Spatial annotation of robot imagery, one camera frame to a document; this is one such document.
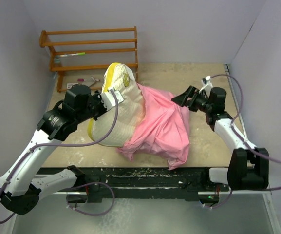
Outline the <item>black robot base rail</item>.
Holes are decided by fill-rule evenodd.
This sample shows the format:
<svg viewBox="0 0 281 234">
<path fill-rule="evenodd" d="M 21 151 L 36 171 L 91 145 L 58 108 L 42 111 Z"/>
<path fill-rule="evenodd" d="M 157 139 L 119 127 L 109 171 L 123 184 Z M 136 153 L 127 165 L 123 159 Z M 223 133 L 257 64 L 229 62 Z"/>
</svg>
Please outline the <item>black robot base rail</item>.
<svg viewBox="0 0 281 234">
<path fill-rule="evenodd" d="M 211 182 L 206 167 L 182 167 L 175 170 L 161 167 L 82 168 L 85 188 L 68 189 L 87 195 L 89 202 L 104 198 L 182 199 L 198 201 L 203 196 L 227 192 L 225 185 Z"/>
</svg>

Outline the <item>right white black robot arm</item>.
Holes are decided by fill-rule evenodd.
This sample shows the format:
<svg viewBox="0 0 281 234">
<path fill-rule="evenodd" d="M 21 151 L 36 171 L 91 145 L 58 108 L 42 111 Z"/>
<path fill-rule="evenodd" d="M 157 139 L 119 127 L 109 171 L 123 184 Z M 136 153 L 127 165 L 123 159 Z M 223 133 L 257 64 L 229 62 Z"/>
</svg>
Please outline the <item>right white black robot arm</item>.
<svg viewBox="0 0 281 234">
<path fill-rule="evenodd" d="M 226 144 L 231 152 L 227 168 L 210 168 L 209 174 L 201 178 L 201 186 L 212 191 L 218 183 L 228 185 L 232 190 L 263 190 L 268 186 L 269 162 L 258 154 L 266 149 L 258 148 L 245 140 L 235 126 L 232 116 L 225 110 L 226 90 L 213 87 L 209 94 L 190 86 L 172 102 L 190 111 L 201 111 L 206 123 Z"/>
</svg>

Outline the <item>pink pillowcase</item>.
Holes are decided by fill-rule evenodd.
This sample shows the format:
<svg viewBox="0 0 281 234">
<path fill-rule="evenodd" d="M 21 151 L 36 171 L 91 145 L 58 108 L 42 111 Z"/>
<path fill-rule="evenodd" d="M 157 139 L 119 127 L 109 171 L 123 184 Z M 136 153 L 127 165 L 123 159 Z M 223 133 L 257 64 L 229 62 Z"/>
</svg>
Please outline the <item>pink pillowcase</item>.
<svg viewBox="0 0 281 234">
<path fill-rule="evenodd" d="M 168 169 L 174 170 L 185 164 L 189 155 L 189 110 L 171 101 L 171 92 L 138 87 L 145 100 L 145 117 L 117 151 L 129 161 L 138 153 L 160 156 L 167 161 Z"/>
</svg>

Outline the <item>yellow white pillow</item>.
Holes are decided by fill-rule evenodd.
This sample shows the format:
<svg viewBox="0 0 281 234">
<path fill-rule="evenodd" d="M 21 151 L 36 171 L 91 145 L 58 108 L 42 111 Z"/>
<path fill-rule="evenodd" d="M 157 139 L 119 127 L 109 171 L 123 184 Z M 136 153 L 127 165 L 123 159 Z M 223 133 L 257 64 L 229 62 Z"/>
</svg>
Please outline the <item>yellow white pillow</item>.
<svg viewBox="0 0 281 234">
<path fill-rule="evenodd" d="M 108 88 L 119 91 L 123 102 L 118 104 L 118 117 L 111 133 L 99 144 L 108 147 L 123 147 L 129 141 L 145 117 L 145 100 L 134 78 L 132 70 L 121 63 L 112 63 L 104 74 L 101 94 L 108 94 Z M 88 122 L 88 136 L 92 141 L 102 138 L 110 129 L 115 117 L 115 107 Z"/>
</svg>

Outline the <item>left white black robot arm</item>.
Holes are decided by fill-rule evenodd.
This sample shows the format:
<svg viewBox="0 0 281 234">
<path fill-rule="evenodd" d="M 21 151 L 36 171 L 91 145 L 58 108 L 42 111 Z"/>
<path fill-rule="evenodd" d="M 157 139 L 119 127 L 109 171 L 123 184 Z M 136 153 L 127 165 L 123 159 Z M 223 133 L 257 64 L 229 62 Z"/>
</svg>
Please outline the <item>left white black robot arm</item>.
<svg viewBox="0 0 281 234">
<path fill-rule="evenodd" d="M 89 186 L 84 172 L 76 166 L 41 179 L 35 175 L 56 148 L 66 147 L 64 141 L 79 124 L 88 119 L 97 120 L 111 109 L 118 114 L 120 100 L 120 93 L 113 87 L 105 93 L 92 93 L 90 87 L 81 84 L 67 90 L 64 99 L 44 113 L 24 151 L 0 177 L 0 204 L 14 215 L 25 215 L 41 199 L 55 192 L 80 191 Z"/>
</svg>

